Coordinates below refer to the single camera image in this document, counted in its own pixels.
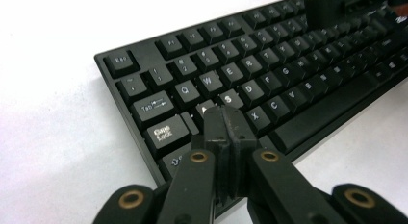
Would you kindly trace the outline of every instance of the black keyboard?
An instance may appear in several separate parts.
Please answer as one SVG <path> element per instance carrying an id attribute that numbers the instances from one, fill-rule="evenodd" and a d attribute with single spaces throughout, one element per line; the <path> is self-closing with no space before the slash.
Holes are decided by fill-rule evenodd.
<path id="1" fill-rule="evenodd" d="M 388 7 L 309 30 L 285 0 L 95 56 L 158 185 L 203 113 L 242 110 L 261 145 L 292 161 L 408 75 L 408 30 Z"/>

